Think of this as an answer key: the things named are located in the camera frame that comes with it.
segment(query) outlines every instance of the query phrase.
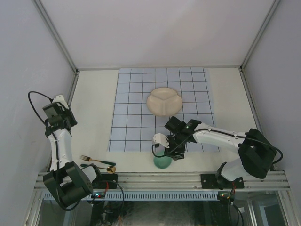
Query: gold spoon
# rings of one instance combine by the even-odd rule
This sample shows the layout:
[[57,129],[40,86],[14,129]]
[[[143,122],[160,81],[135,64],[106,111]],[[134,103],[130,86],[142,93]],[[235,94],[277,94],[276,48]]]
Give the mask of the gold spoon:
[[[86,167],[87,164],[81,164],[81,167]],[[106,170],[108,173],[113,174],[116,172],[116,167],[115,166],[109,166],[108,168],[102,168],[102,167],[98,167],[99,169],[103,169]]]

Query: beige plate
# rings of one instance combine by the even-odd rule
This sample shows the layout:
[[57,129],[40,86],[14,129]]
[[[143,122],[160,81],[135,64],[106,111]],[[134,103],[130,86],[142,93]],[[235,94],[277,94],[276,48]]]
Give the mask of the beige plate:
[[171,116],[181,109],[182,98],[173,89],[162,87],[151,92],[146,105],[156,116]]

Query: white wall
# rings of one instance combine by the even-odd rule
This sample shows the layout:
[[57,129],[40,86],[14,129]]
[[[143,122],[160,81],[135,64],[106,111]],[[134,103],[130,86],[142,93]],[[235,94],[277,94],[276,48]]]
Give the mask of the white wall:
[[[73,72],[30,0],[0,3],[0,31],[0,225],[18,226],[50,153],[27,93],[66,95]],[[42,114],[47,100],[33,101]]]
[[301,206],[301,1],[283,0],[246,67],[260,121]]
[[78,68],[241,65],[273,0],[42,0]]

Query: wire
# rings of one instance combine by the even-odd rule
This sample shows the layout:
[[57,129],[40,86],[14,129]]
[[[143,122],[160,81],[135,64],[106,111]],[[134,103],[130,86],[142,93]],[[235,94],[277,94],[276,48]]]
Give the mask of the wire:
[[238,220],[237,220],[237,223],[236,223],[236,226],[238,225],[239,223],[239,216],[241,218],[241,225],[244,226],[245,225],[245,222],[244,222],[244,218],[243,218],[243,215],[241,214],[239,208],[233,203],[232,206],[236,209],[236,211],[238,212]]
[[247,139],[247,140],[252,140],[252,141],[261,143],[261,144],[266,145],[266,146],[268,146],[268,147],[270,147],[270,148],[273,148],[273,149],[275,149],[277,152],[279,152],[279,154],[280,154],[279,159],[277,159],[276,161],[272,162],[272,165],[274,165],[274,164],[280,162],[280,161],[283,159],[283,153],[282,153],[282,151],[280,151],[278,148],[276,148],[276,147],[273,146],[273,145],[269,145],[269,144],[264,143],[264,142],[262,142],[262,141],[260,141],[260,140],[256,140],[256,139],[249,138],[249,137],[242,137],[242,136],[237,136],[237,137],[238,137],[238,138],[244,138],[244,139]]
[[48,97],[48,96],[46,96],[46,95],[44,95],[44,94],[42,94],[42,93],[36,92],[36,91],[30,91],[30,92],[28,92],[28,94],[27,94],[29,103],[30,103],[30,105],[32,106],[33,111],[35,112],[35,114],[37,115],[37,117],[40,119],[40,121],[47,127],[47,124],[42,120],[42,118],[39,116],[38,112],[36,111],[35,107],[33,106],[32,100],[31,100],[31,98],[30,98],[30,94],[31,94],[31,93],[37,93],[37,94],[39,94],[39,95],[41,95],[41,96],[44,96],[44,97],[48,98],[48,99],[50,100],[51,103],[52,103],[53,99],[51,99],[50,97]]
[[106,189],[104,191],[104,194],[106,194],[108,192],[108,190],[109,190],[109,182],[107,182],[107,187],[106,187]]
[[117,182],[112,181],[112,180],[102,180],[102,182],[114,183],[114,184],[116,184],[121,189],[121,192],[122,192],[122,204],[121,204],[121,207],[119,209],[119,214],[118,214],[120,216],[122,214],[122,209],[123,209],[123,206],[124,206],[124,199],[125,199],[125,195],[124,195],[122,187]]
[[36,109],[35,109],[35,107],[34,107],[34,105],[33,105],[33,103],[32,103],[31,97],[30,97],[30,94],[31,94],[31,93],[36,93],[36,94],[39,94],[39,95],[41,95],[41,96],[44,96],[44,97],[46,97],[51,103],[52,103],[53,99],[51,99],[50,97],[46,96],[45,94],[39,93],[39,92],[37,92],[37,91],[30,91],[30,92],[28,92],[28,94],[27,94],[29,103],[30,103],[30,105],[32,106],[33,111],[35,112],[35,114],[37,115],[37,117],[40,119],[40,121],[44,124],[44,126],[51,132],[51,134],[52,134],[52,136],[53,136],[53,138],[54,138],[54,140],[55,140],[55,151],[56,151],[56,159],[57,159],[57,162],[56,162],[56,164],[57,164],[57,171],[56,171],[57,187],[56,187],[55,192],[56,192],[56,195],[57,195],[57,200],[56,200],[56,201],[57,201],[57,204],[58,204],[64,211],[72,211],[72,210],[74,210],[75,207],[77,207],[77,205],[80,203],[80,200],[79,200],[72,208],[70,208],[70,209],[67,209],[67,208],[64,207],[64,205],[63,205],[63,202],[62,202],[61,197],[60,197],[59,192],[58,192],[58,188],[59,188],[59,186],[60,186],[60,183],[59,183],[59,181],[58,181],[58,179],[59,179],[59,173],[58,173],[58,171],[59,171],[59,169],[60,169],[60,162],[59,162],[59,157],[58,157],[58,156],[59,156],[59,152],[58,152],[58,142],[57,142],[57,138],[56,138],[56,135],[54,134],[54,132],[53,132],[53,131],[50,129],[50,127],[47,125],[47,123],[46,123],[47,121],[43,121],[43,119],[40,117],[40,115],[39,115],[38,112],[36,111]]
[[152,145],[152,146],[151,146],[151,152],[152,152],[152,154],[153,154],[155,157],[157,157],[157,158],[163,158],[163,157],[166,157],[165,154],[164,154],[164,155],[161,155],[161,156],[156,155],[155,152],[154,152],[154,147],[155,147],[155,146],[156,146],[156,145]]

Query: black cable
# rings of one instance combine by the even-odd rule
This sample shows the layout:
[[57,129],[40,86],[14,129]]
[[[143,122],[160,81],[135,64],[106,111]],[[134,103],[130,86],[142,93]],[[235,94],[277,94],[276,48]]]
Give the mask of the black cable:
[[121,189],[121,192],[122,192],[122,204],[120,206],[119,214],[118,214],[120,216],[122,214],[122,209],[123,209],[123,206],[124,206],[124,199],[125,199],[125,195],[124,195],[122,187],[117,182],[112,181],[112,180],[102,180],[102,182],[109,182],[109,183],[111,182],[111,183],[114,183],[114,184],[116,184]]
[[259,140],[253,139],[253,138],[249,138],[249,137],[242,137],[242,136],[237,136],[237,137],[238,137],[238,138],[244,138],[244,139],[247,139],[247,140],[252,140],[252,141],[261,143],[261,144],[266,145],[266,146],[268,146],[268,147],[270,147],[270,148],[273,148],[273,149],[275,149],[277,152],[279,152],[279,154],[280,154],[279,159],[277,159],[276,161],[272,162],[272,165],[274,165],[274,164],[277,163],[277,162],[280,162],[280,161],[283,159],[283,153],[282,153],[282,151],[280,151],[278,148],[276,148],[276,147],[273,146],[273,145],[269,145],[269,144],[267,144],[267,143],[264,143],[264,142],[262,142],[262,141],[259,141]]
[[236,211],[238,212],[238,217],[240,216],[241,218],[241,225],[244,226],[245,225],[245,222],[244,222],[244,218],[243,218],[243,215],[241,214],[239,208],[235,205],[235,204],[232,204],[232,206],[236,209]]
[[234,181],[233,187],[231,189],[231,192],[229,195],[229,200],[228,200],[228,218],[229,218],[230,226],[232,225],[232,219],[231,219],[231,215],[230,215],[230,202],[231,202],[231,196],[232,196],[234,189],[235,189],[235,181]]
[[40,119],[40,121],[44,124],[44,126],[51,132],[51,134],[52,134],[52,136],[53,136],[53,138],[54,138],[54,140],[55,140],[55,150],[56,150],[56,159],[57,159],[57,162],[56,162],[56,164],[57,164],[57,171],[56,171],[56,181],[57,181],[56,195],[57,195],[57,198],[58,198],[57,204],[58,204],[64,211],[71,211],[71,210],[74,210],[75,207],[77,207],[77,205],[80,203],[80,200],[79,200],[72,208],[70,208],[70,209],[67,209],[67,208],[64,207],[64,205],[63,205],[63,202],[62,202],[61,197],[60,197],[59,192],[58,192],[58,188],[59,188],[59,186],[60,186],[60,183],[59,183],[59,181],[58,181],[58,178],[59,178],[59,173],[58,173],[58,171],[59,171],[59,169],[60,169],[60,162],[59,162],[59,157],[58,157],[58,156],[59,156],[59,152],[58,152],[57,138],[56,138],[56,135],[54,134],[54,132],[53,132],[53,131],[50,129],[50,127],[47,125],[46,121],[44,122],[44,121],[42,120],[42,118],[40,117],[40,115],[39,115],[38,112],[36,111],[35,107],[33,106],[33,103],[32,103],[31,97],[30,97],[30,94],[31,94],[31,93],[36,93],[36,94],[39,94],[39,95],[41,95],[41,96],[44,96],[44,97],[46,97],[51,103],[52,103],[53,99],[51,99],[50,97],[46,96],[45,94],[42,94],[42,93],[39,93],[39,92],[36,92],[36,91],[30,91],[30,92],[28,92],[28,94],[27,94],[29,103],[30,103],[30,105],[32,106],[33,111],[35,112],[35,114],[37,115],[37,117]]
[[161,155],[161,156],[156,155],[155,152],[154,152],[154,147],[155,147],[155,146],[156,146],[156,145],[152,145],[152,146],[151,146],[151,152],[152,152],[152,154],[153,154],[155,157],[157,157],[157,158],[163,158],[163,157],[166,157],[166,155]]

